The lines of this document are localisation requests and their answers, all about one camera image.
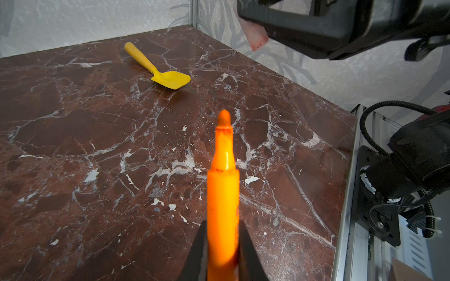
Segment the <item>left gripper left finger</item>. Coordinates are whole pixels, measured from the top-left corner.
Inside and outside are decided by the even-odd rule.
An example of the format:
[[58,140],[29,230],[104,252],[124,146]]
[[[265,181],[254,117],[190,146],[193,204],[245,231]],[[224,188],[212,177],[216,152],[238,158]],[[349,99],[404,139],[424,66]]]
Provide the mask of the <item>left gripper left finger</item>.
[[177,281],[207,281],[207,222],[202,221]]

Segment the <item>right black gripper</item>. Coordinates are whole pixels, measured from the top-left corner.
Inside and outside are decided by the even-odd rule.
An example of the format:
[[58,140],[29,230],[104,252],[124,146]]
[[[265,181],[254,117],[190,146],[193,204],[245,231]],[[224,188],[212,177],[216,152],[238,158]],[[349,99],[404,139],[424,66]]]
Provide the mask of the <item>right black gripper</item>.
[[268,37],[312,59],[344,60],[391,41],[414,39],[406,60],[450,44],[449,1],[336,1],[320,16],[280,11],[277,1],[238,1],[237,13]]

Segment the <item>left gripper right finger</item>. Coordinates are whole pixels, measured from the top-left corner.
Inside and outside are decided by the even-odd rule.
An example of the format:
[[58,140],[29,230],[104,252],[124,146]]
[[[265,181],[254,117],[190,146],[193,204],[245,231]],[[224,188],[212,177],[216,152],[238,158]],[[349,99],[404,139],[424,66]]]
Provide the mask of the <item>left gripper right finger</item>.
[[239,280],[269,281],[244,221],[239,221]]

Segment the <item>orange highlighter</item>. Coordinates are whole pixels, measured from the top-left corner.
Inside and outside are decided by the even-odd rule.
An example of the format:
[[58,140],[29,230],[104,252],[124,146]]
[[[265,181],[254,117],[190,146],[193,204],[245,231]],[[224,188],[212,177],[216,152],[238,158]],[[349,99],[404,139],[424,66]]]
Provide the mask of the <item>orange highlighter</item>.
[[235,281],[239,247],[239,171],[233,153],[231,116],[222,110],[207,173],[207,280]]

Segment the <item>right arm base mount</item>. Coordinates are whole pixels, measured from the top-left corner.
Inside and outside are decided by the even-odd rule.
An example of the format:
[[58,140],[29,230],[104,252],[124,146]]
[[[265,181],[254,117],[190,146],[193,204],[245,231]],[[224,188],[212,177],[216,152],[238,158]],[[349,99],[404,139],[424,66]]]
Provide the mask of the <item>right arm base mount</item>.
[[382,157],[367,146],[357,153],[352,220],[375,237],[394,247],[401,245],[398,211],[372,187],[366,187],[365,170],[377,164]]

